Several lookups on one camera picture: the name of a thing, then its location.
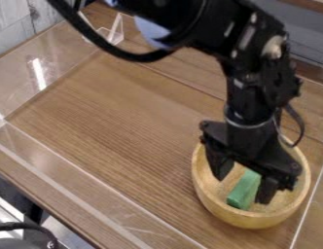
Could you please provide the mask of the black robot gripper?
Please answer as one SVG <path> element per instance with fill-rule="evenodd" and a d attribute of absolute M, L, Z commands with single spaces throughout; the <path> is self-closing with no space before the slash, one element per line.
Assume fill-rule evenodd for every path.
<path fill-rule="evenodd" d="M 246 128 L 205 120 L 200 124 L 213 177 L 223 181 L 239 162 L 262 176 L 255 202 L 268 204 L 278 191 L 292 191 L 303 167 L 283 147 L 272 124 Z"/>

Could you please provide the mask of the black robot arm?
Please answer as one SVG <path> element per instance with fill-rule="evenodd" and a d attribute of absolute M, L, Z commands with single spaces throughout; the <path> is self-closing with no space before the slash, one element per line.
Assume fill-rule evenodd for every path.
<path fill-rule="evenodd" d="M 300 96 L 284 23 L 251 0 L 106 0 L 131 14 L 145 39 L 168 51 L 191 47 L 220 63 L 227 78 L 225 121 L 204 120 L 208 165 L 223 180 L 239 162 L 260 176 L 255 201 L 292 190 L 302 166 L 282 138 L 284 111 Z"/>

